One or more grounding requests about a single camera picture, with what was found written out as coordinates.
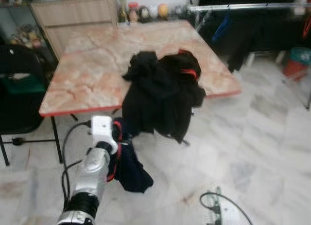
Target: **red table edge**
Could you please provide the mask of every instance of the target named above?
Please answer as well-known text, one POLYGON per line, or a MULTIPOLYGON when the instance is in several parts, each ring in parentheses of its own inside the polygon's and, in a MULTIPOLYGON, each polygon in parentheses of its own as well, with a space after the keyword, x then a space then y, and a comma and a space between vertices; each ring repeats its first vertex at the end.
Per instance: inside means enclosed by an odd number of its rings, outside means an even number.
MULTIPOLYGON (((241 93, 241 89, 232 91, 232 92, 225 92, 215 95, 207 95, 207 98, 218 98, 218 97, 225 97, 225 96, 232 96, 237 95, 241 93)), ((42 117, 54 117, 54 116, 63 116, 63 115, 70 115, 70 114, 77 114, 77 113, 88 113, 88 112, 98 112, 98 111, 109 111, 121 108, 122 105, 117 106, 110 106, 110 107, 95 107, 95 108, 87 108, 87 109, 80 109, 80 110, 73 110, 73 111, 64 111, 64 112, 55 112, 55 113, 48 113, 48 114, 42 114, 39 113, 42 117)))

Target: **black cable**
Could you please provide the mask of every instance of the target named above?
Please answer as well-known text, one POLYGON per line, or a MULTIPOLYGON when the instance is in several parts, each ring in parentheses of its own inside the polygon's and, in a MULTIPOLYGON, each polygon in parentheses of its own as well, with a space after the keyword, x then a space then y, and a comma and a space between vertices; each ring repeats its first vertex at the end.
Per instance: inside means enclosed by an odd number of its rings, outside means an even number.
POLYGON ((73 127, 71 127, 68 130, 68 132, 66 134, 66 137, 64 139, 64 142, 63 142, 62 157, 63 157, 63 162, 64 162, 64 175, 66 176, 66 183, 67 183, 67 192, 66 192, 64 178, 62 177, 62 189, 63 189, 63 194, 64 194, 64 209, 68 205, 68 201, 70 199, 70 181, 69 181, 69 174, 68 174, 68 166, 67 166, 67 163, 66 163, 65 147, 66 147, 66 143, 68 141, 69 135, 72 133, 72 131, 75 128, 77 128, 78 126, 81 126, 81 125, 85 125, 85 126, 90 128, 91 127, 91 121, 81 122, 81 123, 75 124, 73 127))
POLYGON ((219 197, 222 197, 222 198, 228 200, 228 201, 231 202, 233 205, 235 205, 235 207, 238 208, 238 210, 239 210, 240 212, 242 212, 242 214, 244 215, 244 217, 248 220, 249 224, 250 224, 250 225, 253 225, 252 221, 251 221, 250 218, 247 216, 247 214, 244 212, 244 210, 242 210, 242 208, 239 207, 239 206, 238 206, 234 201, 232 201, 230 198, 228 198, 228 197, 226 197, 226 196, 224 196, 224 195, 222 195, 222 194, 218 194, 218 193, 215 193, 215 192, 206 192, 206 193, 203 193, 203 194, 200 196, 200 203, 201 203, 201 205, 204 206, 205 208, 207 208, 207 209, 212 209, 211 207, 206 206, 206 205, 202 202, 202 198, 203 198, 204 196, 207 196, 207 195, 217 195, 217 196, 219 196, 219 197))

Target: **wooden cabinet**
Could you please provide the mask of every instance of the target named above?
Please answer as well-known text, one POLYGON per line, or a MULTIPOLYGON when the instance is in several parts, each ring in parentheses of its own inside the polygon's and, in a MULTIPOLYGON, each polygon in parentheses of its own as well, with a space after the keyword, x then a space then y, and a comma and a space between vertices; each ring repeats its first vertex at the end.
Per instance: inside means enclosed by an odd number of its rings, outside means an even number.
POLYGON ((32 9, 58 58, 73 30, 117 25, 115 0, 61 0, 32 3, 32 9))

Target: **hanging black clothes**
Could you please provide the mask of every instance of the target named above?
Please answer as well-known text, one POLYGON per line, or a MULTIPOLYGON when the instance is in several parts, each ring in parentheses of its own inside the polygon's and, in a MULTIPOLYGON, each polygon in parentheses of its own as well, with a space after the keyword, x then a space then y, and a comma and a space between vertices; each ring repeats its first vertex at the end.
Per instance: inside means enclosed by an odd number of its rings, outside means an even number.
POLYGON ((191 52, 181 50, 158 60, 155 52, 140 52, 131 59, 123 78, 132 85, 122 104, 122 116, 133 136, 154 129, 183 140, 191 108, 202 105, 204 89, 197 80, 201 68, 191 52))
POLYGON ((154 181, 139 162, 129 134, 124 128, 123 119, 115 118, 113 126, 113 138, 128 141, 128 145, 119 144, 117 153, 111 156, 107 180, 118 180, 126 191, 144 193, 154 181))

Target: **metal rail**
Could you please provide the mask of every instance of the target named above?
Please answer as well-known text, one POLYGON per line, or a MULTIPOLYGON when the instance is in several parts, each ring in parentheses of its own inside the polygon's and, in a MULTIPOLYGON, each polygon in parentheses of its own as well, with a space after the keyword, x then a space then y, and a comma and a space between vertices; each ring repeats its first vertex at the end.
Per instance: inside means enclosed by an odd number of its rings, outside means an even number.
POLYGON ((209 10, 240 10, 240 9, 286 9, 311 7, 311 3, 254 3, 254 4, 228 4, 228 5, 189 5, 188 10, 191 12, 206 12, 209 10))

